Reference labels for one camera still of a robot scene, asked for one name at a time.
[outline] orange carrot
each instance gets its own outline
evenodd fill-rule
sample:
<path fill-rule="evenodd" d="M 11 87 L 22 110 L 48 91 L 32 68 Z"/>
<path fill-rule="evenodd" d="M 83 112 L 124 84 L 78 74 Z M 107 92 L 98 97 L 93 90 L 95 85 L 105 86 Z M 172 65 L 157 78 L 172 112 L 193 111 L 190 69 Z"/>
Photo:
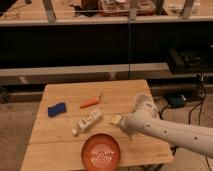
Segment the orange carrot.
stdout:
<path fill-rule="evenodd" d="M 85 107 L 88 107 L 88 106 L 91 106 L 91 105 L 95 105 L 95 104 L 100 103 L 100 101 L 101 101 L 101 96 L 102 96 L 102 94 L 100 94 L 100 96 L 98 96 L 98 97 L 93 97 L 93 98 L 91 98 L 91 99 L 86 100 L 85 102 L 83 102 L 83 103 L 80 105 L 80 108 L 85 108 Z"/>

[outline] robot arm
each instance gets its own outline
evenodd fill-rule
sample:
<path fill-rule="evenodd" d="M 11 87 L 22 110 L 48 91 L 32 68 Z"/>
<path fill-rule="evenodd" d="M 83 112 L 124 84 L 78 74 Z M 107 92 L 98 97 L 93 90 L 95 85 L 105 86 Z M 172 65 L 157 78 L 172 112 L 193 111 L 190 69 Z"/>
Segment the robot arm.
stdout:
<path fill-rule="evenodd" d="M 147 95 L 136 97 L 135 110 L 118 123 L 132 136 L 139 132 L 213 158 L 213 129 L 160 120 L 158 110 Z"/>

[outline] black cable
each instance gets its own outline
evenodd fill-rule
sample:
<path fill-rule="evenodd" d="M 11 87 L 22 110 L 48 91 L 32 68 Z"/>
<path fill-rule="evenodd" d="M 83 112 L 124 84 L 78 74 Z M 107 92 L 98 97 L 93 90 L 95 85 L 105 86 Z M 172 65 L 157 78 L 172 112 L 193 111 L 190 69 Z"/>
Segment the black cable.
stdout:
<path fill-rule="evenodd" d="M 131 35 L 131 23 L 130 19 L 128 19 L 128 36 L 129 36 L 129 44 L 128 44 L 128 62 L 129 62 L 129 67 L 128 67 L 128 80 L 130 79 L 130 65 L 131 65 L 131 52 L 132 52 L 132 35 Z"/>
<path fill-rule="evenodd" d="M 205 156 L 205 159 L 206 159 L 206 163 L 207 163 L 207 166 L 208 166 L 208 169 L 209 171 L 212 171 L 211 167 L 210 167 L 210 164 L 209 164 L 209 160 L 208 158 Z"/>
<path fill-rule="evenodd" d="M 163 120 L 163 112 L 164 112 L 166 109 L 168 109 L 169 107 L 170 107 L 170 105 L 166 105 L 166 106 L 164 106 L 164 107 L 161 109 L 161 111 L 158 112 L 158 113 L 159 113 L 159 116 L 160 116 L 160 119 Z"/>
<path fill-rule="evenodd" d="M 200 79 L 200 88 L 201 88 L 201 101 L 197 104 L 197 105 L 195 105 L 191 110 L 190 110 L 190 112 L 189 112 L 189 118 L 188 118 L 188 123 L 189 123 L 189 125 L 191 124 L 191 115 L 192 115 L 192 112 L 197 108 L 197 107 L 199 107 L 200 106 L 200 111 L 199 111 L 199 114 L 198 114 L 198 125 L 200 125 L 200 117 L 201 117 L 201 114 L 202 114 L 202 109 L 203 109 L 203 103 L 204 103 L 204 100 L 205 100 L 205 98 L 206 98 L 206 89 L 205 89 L 205 87 L 204 87 L 204 77 L 203 77 L 203 75 L 202 75 L 202 73 L 201 74 L 198 74 L 197 75 L 198 76 L 198 78 Z"/>
<path fill-rule="evenodd" d="M 201 118 L 201 114 L 202 114 L 202 110 L 203 110 L 203 103 L 204 103 L 204 100 L 206 99 L 206 89 L 204 87 L 204 83 L 201 84 L 201 87 L 203 89 L 203 98 L 201 101 L 200 111 L 199 111 L 199 115 L 198 115 L 198 125 L 200 125 L 200 118 Z"/>
<path fill-rule="evenodd" d="M 202 104 L 202 100 L 198 103 L 198 104 L 196 104 L 191 110 L 190 110 L 190 112 L 189 112 L 189 119 L 188 119 L 188 124 L 190 125 L 191 124 L 191 115 L 192 115 L 192 112 L 198 107 L 198 106 L 200 106 Z"/>

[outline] wooden table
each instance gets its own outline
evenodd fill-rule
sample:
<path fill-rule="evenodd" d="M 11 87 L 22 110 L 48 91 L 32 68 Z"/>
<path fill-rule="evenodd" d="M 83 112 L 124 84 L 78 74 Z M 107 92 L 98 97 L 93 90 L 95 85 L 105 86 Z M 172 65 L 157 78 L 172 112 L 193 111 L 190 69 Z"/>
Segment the wooden table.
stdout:
<path fill-rule="evenodd" d="M 173 161 L 167 142 L 135 135 L 131 141 L 119 128 L 109 124 L 115 114 L 127 114 L 133 109 L 137 93 L 151 96 L 145 80 L 109 81 L 95 83 L 47 85 L 33 127 L 22 171 L 82 170 L 81 149 L 85 141 L 97 133 L 113 136 L 121 148 L 119 167 L 169 163 Z M 79 105 L 86 99 L 103 93 L 101 103 L 85 109 Z M 48 106 L 65 102 L 67 113 L 49 118 Z M 103 112 L 103 119 L 88 132 L 74 137 L 72 128 L 95 108 Z"/>

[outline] floor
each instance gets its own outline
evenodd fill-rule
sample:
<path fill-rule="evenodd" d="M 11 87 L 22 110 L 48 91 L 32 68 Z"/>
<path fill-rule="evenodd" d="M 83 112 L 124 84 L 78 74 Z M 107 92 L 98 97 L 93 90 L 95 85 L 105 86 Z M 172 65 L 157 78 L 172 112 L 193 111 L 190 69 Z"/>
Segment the floor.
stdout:
<path fill-rule="evenodd" d="M 156 98 L 159 110 L 166 101 Z M 188 113 L 196 103 L 187 104 L 184 108 L 164 111 L 166 120 L 187 123 Z M 213 127 L 213 95 L 207 95 L 204 103 L 201 125 Z M 27 143 L 35 121 L 39 102 L 0 104 L 0 171 L 19 171 L 24 158 Z M 192 115 L 192 124 L 198 123 L 198 110 Z M 213 170 L 213 160 L 209 159 Z M 143 171 L 141 167 L 120 168 L 119 171 Z M 163 165 L 162 171 L 208 171 L 205 158 L 183 148 L 175 154 L 171 164 Z"/>

